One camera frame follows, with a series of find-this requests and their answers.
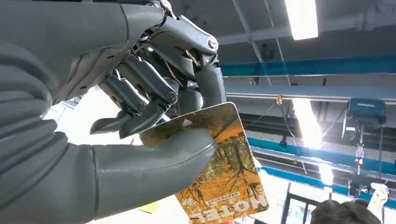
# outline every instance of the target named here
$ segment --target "gray robotic arm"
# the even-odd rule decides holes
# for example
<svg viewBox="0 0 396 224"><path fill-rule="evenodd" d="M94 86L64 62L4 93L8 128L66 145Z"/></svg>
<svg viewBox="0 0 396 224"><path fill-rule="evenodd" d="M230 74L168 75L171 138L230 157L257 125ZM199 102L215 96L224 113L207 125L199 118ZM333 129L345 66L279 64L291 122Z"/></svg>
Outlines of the gray robotic arm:
<svg viewBox="0 0 396 224"><path fill-rule="evenodd" d="M77 146L54 133L55 121L41 119L53 103L102 82L143 33L173 19L165 12L146 5L0 3L0 19L8 21L0 23L1 223L86 223L174 194L199 175L217 148L205 130L158 147ZM217 58L195 57L204 61L194 67L199 83L198 68L217 68Z"/></svg>

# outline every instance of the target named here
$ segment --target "fluorescent light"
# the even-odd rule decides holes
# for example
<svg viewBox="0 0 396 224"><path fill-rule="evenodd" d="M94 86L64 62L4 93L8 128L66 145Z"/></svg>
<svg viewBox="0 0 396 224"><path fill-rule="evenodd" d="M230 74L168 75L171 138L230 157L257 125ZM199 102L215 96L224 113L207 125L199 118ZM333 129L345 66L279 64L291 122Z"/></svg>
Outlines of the fluorescent light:
<svg viewBox="0 0 396 224"><path fill-rule="evenodd" d="M301 133L305 146L311 149L320 149L322 144L322 133L316 123L312 112L311 102L308 99L293 99L294 114L300 124Z"/></svg>
<svg viewBox="0 0 396 224"><path fill-rule="evenodd" d="M315 0L285 0L294 40L318 36Z"/></svg>
<svg viewBox="0 0 396 224"><path fill-rule="evenodd" d="M322 163L319 165L319 171L323 184L331 186L334 178L332 168L328 164Z"/></svg>

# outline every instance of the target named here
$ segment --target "hair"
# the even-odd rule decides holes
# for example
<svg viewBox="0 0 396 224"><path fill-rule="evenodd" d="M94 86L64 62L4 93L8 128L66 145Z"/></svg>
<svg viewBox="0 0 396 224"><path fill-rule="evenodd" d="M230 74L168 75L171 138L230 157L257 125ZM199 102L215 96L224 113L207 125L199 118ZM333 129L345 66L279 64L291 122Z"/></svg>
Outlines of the hair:
<svg viewBox="0 0 396 224"><path fill-rule="evenodd" d="M361 203L327 200L312 212L311 224L381 224L381 221Z"/></svg>

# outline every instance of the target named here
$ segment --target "ceiling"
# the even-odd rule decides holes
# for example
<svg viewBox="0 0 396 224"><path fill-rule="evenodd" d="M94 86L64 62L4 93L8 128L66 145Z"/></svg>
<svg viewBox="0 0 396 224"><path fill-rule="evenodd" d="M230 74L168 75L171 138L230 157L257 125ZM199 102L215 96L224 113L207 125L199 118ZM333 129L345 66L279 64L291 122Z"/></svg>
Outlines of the ceiling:
<svg viewBox="0 0 396 224"><path fill-rule="evenodd" d="M182 14L217 38L244 33L232 0L170 0L175 14ZM283 0L239 0L240 7L251 31L271 29L269 13L274 27L288 27L289 20ZM318 24L351 17L375 6L377 0L316 0ZM294 41L291 36L279 38L285 60L313 58L367 56L396 52L396 25L376 27L372 31L344 29L319 33L318 38ZM267 61L281 60L274 38L256 41L264 52L273 52ZM248 42L222 45L219 50L222 63L257 62Z"/></svg>
<svg viewBox="0 0 396 224"><path fill-rule="evenodd" d="M396 53L396 13L393 10L387 11L385 15L379 10L380 0L316 0L317 20L319 35L317 38L308 40L295 41L290 35L289 20L283 0L169 0L172 4L173 11L176 15L184 15L205 31L219 39L219 58L221 64L240 64L258 62L258 57L252 47L256 44L260 55L264 61L281 61L281 54L285 61L306 60L306 59L324 59L335 57L357 57L357 56L375 56ZM248 42L246 30L241 23L240 15L233 2L240 5L243 15L246 17L249 29L252 35L257 33L268 34L261 35L260 38L254 38L253 42ZM370 12L375 12L375 16L370 17ZM363 18L364 26L358 29L359 25L354 26ZM365 28L367 23L373 22L372 30ZM222 44L222 40L229 41L236 39L232 43ZM287 78L271 77L272 85L288 85ZM364 74L359 76L351 75L333 75L333 76L290 76L289 80L298 85L322 86L326 79L326 86L395 86L396 76L390 74ZM248 78L227 77L225 84L239 85L249 87ZM267 88L269 82L265 77L260 78L259 86ZM269 133L291 137L282 114L279 110L273 110L264 114L274 100L269 99L252 99L252 98L228 98L233 101L240 112L244 125L249 125L246 129L259 133ZM329 126L332 124L340 111L345 107L345 103L320 102L312 103L316 107L325 107L327 119L319 119L321 124ZM387 114L389 125L386 129L384 141L385 150L395 153L394 145L396 139L396 106L388 105ZM355 142L342 142L342 120L334 126L329 132L325 141L350 146L351 152L356 150ZM293 132L299 133L298 121L296 118L290 118L290 125ZM370 142L367 143L371 148L377 149L379 138L378 135L367 137ZM287 161L285 159L271 157L268 155L255 154L261 158L261 163L267 166L288 170L290 172L307 174L300 163ZM320 178L318 168L307 166L308 175ZM335 172L335 182L345 185L349 174ZM396 182L392 183L392 188L396 188Z"/></svg>

